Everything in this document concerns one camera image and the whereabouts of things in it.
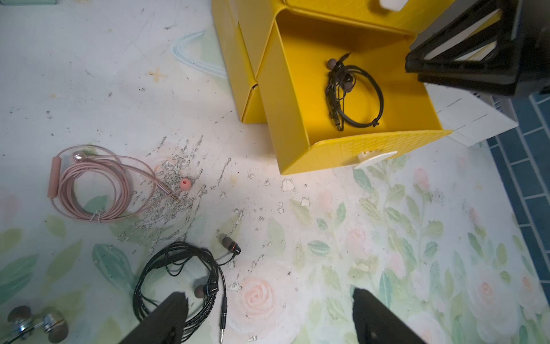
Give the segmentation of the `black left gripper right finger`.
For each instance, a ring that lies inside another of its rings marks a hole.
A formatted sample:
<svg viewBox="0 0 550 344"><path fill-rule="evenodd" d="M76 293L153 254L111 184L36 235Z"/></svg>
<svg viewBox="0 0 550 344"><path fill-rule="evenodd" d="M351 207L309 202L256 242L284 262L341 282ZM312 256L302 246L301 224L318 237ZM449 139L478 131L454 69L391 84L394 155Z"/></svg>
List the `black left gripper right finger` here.
<svg viewBox="0 0 550 344"><path fill-rule="evenodd" d="M358 343L425 343L368 290L355 288L352 297Z"/></svg>

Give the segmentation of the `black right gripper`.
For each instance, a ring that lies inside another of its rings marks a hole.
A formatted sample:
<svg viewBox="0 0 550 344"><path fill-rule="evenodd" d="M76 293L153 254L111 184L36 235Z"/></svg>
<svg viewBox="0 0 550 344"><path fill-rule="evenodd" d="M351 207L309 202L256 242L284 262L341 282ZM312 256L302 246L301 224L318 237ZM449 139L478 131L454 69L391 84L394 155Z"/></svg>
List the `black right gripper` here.
<svg viewBox="0 0 550 344"><path fill-rule="evenodd" d="M428 57L491 14L499 14L500 18L436 56ZM462 56L493 42L496 46L482 60L461 60ZM415 73L422 83L477 93L507 97L548 94L549 1L477 1L412 50L405 60L405 71Z"/></svg>

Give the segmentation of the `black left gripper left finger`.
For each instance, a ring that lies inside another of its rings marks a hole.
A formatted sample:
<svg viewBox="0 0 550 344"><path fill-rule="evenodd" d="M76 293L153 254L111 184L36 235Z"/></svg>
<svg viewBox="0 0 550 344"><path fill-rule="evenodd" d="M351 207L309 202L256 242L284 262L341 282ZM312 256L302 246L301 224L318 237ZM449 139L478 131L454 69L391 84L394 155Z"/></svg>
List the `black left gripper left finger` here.
<svg viewBox="0 0 550 344"><path fill-rule="evenodd" d="M120 344L182 343L187 316L186 294L174 292L124 337Z"/></svg>

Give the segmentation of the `yellow plastic drawer cabinet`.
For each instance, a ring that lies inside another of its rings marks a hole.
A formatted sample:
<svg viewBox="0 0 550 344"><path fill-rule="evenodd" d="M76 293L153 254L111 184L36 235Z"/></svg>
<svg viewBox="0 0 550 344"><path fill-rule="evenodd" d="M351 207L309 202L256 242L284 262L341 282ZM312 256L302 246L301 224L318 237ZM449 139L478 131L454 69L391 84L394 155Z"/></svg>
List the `yellow plastic drawer cabinet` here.
<svg viewBox="0 0 550 344"><path fill-rule="evenodd" d="M449 1L213 1L243 123L265 123L283 175L394 159L448 135L405 71Z"/></svg>

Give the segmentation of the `white file organizer rack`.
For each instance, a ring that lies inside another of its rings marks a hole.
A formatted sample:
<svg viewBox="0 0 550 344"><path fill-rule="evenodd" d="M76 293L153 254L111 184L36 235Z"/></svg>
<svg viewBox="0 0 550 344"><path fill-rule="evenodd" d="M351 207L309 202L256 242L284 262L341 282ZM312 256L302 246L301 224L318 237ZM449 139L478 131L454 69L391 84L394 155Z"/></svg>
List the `white file organizer rack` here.
<svg viewBox="0 0 550 344"><path fill-rule="evenodd" d="M518 126L517 118L495 108L487 95L425 84L438 119L450 138L470 147Z"/></svg>

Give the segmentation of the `floral table mat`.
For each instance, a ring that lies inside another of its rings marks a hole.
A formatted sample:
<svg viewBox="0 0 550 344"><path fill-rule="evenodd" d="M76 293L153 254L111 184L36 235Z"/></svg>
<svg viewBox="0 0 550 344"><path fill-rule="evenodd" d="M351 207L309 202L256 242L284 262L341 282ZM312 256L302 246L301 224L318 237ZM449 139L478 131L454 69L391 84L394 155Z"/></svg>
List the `floral table mat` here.
<svg viewBox="0 0 550 344"><path fill-rule="evenodd" d="M429 343L548 343L549 282L497 148L444 138L373 168L282 176L268 128L238 119L209 1L1 7L1 337L20 305L57 310L68 343L136 325L147 261L182 240L227 257L227 343L354 343L365 288ZM140 159L157 193L120 222L47 196L71 147Z"/></svg>

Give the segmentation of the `green manual pencil sharpener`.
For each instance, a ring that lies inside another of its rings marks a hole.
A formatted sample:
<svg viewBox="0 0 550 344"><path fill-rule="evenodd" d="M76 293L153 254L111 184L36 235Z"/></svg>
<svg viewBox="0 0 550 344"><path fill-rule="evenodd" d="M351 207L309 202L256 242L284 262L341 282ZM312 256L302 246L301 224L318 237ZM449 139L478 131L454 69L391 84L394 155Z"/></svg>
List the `green manual pencil sharpener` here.
<svg viewBox="0 0 550 344"><path fill-rule="evenodd" d="M0 0L4 6L45 6L56 5L57 0Z"/></svg>

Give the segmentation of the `pink wired earphones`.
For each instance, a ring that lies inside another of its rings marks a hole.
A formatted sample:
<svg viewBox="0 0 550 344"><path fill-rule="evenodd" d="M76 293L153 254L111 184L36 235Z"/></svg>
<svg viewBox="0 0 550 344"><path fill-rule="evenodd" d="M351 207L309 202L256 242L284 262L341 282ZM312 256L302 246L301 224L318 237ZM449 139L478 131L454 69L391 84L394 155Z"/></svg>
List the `pink wired earphones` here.
<svg viewBox="0 0 550 344"><path fill-rule="evenodd" d="M143 159L92 144L70 146L51 159L47 198L60 215L75 221L114 223L179 206L194 181L170 181Z"/></svg>

